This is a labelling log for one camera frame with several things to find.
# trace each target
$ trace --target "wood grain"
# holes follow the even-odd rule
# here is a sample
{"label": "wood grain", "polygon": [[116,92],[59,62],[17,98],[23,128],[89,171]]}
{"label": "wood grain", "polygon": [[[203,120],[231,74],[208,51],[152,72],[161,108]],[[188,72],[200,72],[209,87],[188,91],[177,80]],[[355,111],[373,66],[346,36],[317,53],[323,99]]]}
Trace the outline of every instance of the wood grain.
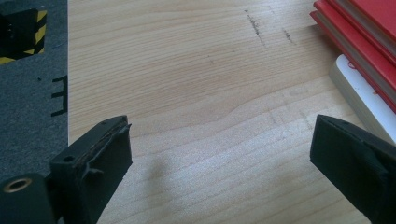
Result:
{"label": "wood grain", "polygon": [[309,162],[316,115],[361,126],[308,0],[70,0],[69,141],[127,115],[100,223],[369,223]]}

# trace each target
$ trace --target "stack of red books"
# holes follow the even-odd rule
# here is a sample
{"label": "stack of red books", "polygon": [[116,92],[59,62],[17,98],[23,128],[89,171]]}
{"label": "stack of red books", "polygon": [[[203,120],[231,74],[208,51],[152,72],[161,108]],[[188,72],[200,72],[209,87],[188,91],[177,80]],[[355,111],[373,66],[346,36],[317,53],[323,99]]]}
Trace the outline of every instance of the stack of red books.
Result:
{"label": "stack of red books", "polygon": [[396,113],[396,1],[318,0],[311,16]]}

